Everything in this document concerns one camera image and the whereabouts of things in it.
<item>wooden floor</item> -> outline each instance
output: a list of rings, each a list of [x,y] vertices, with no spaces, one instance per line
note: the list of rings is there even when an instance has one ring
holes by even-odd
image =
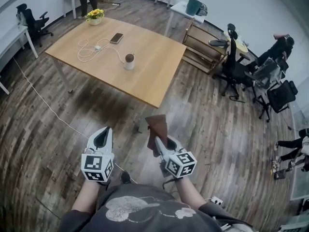
[[[119,19],[163,34],[169,11],[150,0],[117,0],[121,6],[107,17]],[[51,59],[44,53],[60,36],[81,20],[72,14],[49,29],[36,60],[26,48],[15,57],[38,92],[72,127],[90,136],[111,126],[116,162],[143,184],[162,186],[159,159],[146,147],[148,132],[137,132],[145,105],[77,70],[65,66],[73,85],[69,94]],[[188,20],[179,18],[171,37],[182,40]],[[221,32],[203,27],[218,36]],[[81,153],[87,140],[71,130],[47,108],[26,82],[15,62],[1,72],[11,91],[0,90],[0,225],[4,231],[55,232],[61,216],[70,210],[84,177]],[[178,138],[198,160],[192,178],[204,198],[217,196],[234,216],[259,231],[275,231],[294,214],[298,203],[289,202],[292,174],[274,181],[269,157],[277,139],[293,139],[282,117],[259,120],[261,107],[252,104],[250,92],[240,90],[246,103],[222,97],[225,82],[181,63],[159,110],[166,114],[169,134]],[[283,112],[292,124],[290,111]],[[118,178],[115,169],[112,177]],[[173,184],[168,191],[177,197]]]

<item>white desk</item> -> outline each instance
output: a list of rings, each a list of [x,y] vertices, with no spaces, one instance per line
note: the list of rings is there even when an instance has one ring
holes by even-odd
[[[29,42],[29,45],[33,51],[33,54],[35,56],[35,58],[38,58],[38,54],[32,44],[32,41],[31,41],[31,38],[30,38],[30,35],[28,33],[28,28],[25,27],[25,26],[15,26],[13,28],[11,28],[1,39],[0,39],[0,58],[3,57],[3,55],[10,49],[10,47],[17,41],[19,40],[21,46],[23,49],[24,48],[24,45],[22,43],[22,41],[20,40],[20,37],[23,35],[23,34],[26,34],[26,37],[28,39],[28,42]],[[4,90],[5,93],[9,94],[9,91],[3,86],[3,84],[0,82],[0,87]]]
[[[61,1],[62,1],[63,17],[66,17],[66,16],[67,16],[67,13],[66,13],[65,3],[64,3],[64,0],[61,0]],[[76,19],[76,6],[75,6],[75,0],[71,0],[71,2],[72,2],[73,18]]]
[[[170,8],[170,16],[169,16],[168,24],[166,25],[166,28],[165,28],[164,36],[167,36],[168,33],[169,33],[169,28],[170,28],[170,25],[172,23],[172,20],[173,20],[173,17],[174,17],[175,13],[181,14],[184,17],[189,18],[189,19],[194,18],[196,21],[198,21],[200,23],[204,22],[205,16],[199,16],[199,15],[192,16],[192,15],[187,14],[185,12],[186,9],[187,9],[187,5],[188,5],[187,2],[181,1],[181,2],[175,4],[174,6],[172,6]]]

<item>shoe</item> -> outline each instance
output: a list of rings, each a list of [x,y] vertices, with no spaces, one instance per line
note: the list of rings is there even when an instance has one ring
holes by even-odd
[[[131,176],[128,171],[121,172],[120,181],[122,184],[131,184]]]
[[[279,148],[279,145],[278,145],[278,142],[276,142],[274,145],[274,151],[277,151],[278,148]]]

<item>brown cloth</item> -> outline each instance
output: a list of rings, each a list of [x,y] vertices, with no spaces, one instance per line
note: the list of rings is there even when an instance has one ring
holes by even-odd
[[[150,136],[147,147],[153,150],[154,157],[160,156],[156,146],[155,137],[158,136],[165,147],[168,146],[168,126],[166,124],[165,115],[155,115],[145,118],[148,123],[148,129],[150,130]]]

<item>white cable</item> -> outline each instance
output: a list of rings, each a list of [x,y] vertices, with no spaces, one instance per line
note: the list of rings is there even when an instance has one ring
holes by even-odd
[[[106,44],[106,45],[103,46],[103,47],[100,47],[100,46],[99,46],[99,43],[100,43],[101,41],[103,41],[103,40],[108,40],[108,44]],[[81,41],[87,41],[87,43],[86,43],[85,45],[81,45]],[[89,62],[89,61],[93,60],[103,49],[111,48],[111,49],[114,49],[114,50],[116,51],[116,53],[118,54],[118,57],[119,57],[120,61],[121,61],[123,64],[125,63],[124,61],[122,61],[119,52],[118,52],[115,48],[110,47],[110,46],[107,47],[107,46],[111,43],[111,41],[110,41],[109,39],[107,39],[107,38],[100,39],[100,40],[98,41],[97,45],[88,45],[88,43],[89,43],[89,40],[88,40],[88,39],[83,39],[83,40],[80,40],[80,41],[78,42],[78,45],[82,47],[82,48],[79,50],[78,54],[77,54],[77,58],[79,59],[80,62],[83,62],[83,63]],[[87,56],[82,56],[82,55],[81,55],[81,52],[82,52],[82,51],[90,51],[91,53],[90,53],[89,55],[87,55]],[[94,52],[96,52],[96,54],[95,54],[91,59],[88,59],[88,60],[82,60],[82,59],[81,59],[81,58],[87,58],[87,57],[91,56]]]
[[[19,64],[17,63],[17,61],[15,60],[14,57],[13,57],[13,59],[14,59],[15,63],[17,64],[17,66],[19,67],[21,73],[24,75],[25,79],[30,83],[31,87],[32,87],[32,88],[34,89],[34,91],[38,94],[38,96],[42,99],[42,101],[48,106],[49,110],[52,111],[52,112],[57,116],[57,118],[58,118],[60,121],[62,121],[62,122],[65,123],[68,127],[70,127],[72,130],[76,131],[78,134],[81,134],[83,137],[85,137],[86,139],[89,140],[89,138],[86,137],[84,134],[80,133],[79,131],[77,131],[76,129],[74,129],[72,126],[70,126],[67,122],[65,122],[64,120],[62,120],[61,118],[59,118],[59,116],[57,115],[57,113],[54,112],[54,111],[52,110],[52,108],[47,104],[47,102],[44,100],[44,98],[43,98],[43,97],[37,92],[37,90],[34,88],[34,86],[33,86],[32,83],[29,81],[29,79],[26,77],[25,73],[22,71],[22,69],[20,68]],[[116,165],[118,168],[120,168],[122,171],[125,171],[124,169],[122,169],[121,167],[119,167],[119,166],[117,165],[116,162],[115,162],[115,165]]]

